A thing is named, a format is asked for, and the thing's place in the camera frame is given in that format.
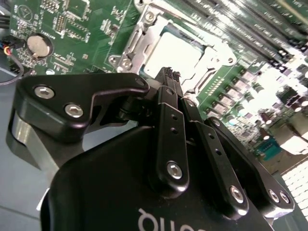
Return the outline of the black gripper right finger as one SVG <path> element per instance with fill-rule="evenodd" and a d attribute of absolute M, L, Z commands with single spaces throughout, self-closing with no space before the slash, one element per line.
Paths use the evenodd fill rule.
<path fill-rule="evenodd" d="M 265 218 L 293 212 L 295 203 L 284 187 L 222 122 L 202 119 L 196 105 L 183 97 L 179 72 L 173 71 L 172 78 L 185 127 L 197 146 L 199 163 L 205 164 L 210 193 L 220 212 L 229 219 L 239 219 L 253 207 Z"/>

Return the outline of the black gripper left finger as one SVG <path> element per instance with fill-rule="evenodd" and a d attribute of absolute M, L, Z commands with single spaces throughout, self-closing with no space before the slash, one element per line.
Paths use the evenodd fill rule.
<path fill-rule="evenodd" d="M 7 144 L 52 179 L 71 161 L 86 179 L 137 169 L 165 198 L 189 186 L 180 73 L 29 76 L 16 85 Z"/>

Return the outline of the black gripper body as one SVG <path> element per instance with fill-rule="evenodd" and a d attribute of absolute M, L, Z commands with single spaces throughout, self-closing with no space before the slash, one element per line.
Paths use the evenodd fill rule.
<path fill-rule="evenodd" d="M 175 199 L 149 184 L 152 128 L 134 128 L 65 163 L 40 212 L 43 231 L 270 231 L 254 205 L 238 220 L 217 208 L 205 153 L 187 145 L 190 183 Z"/>

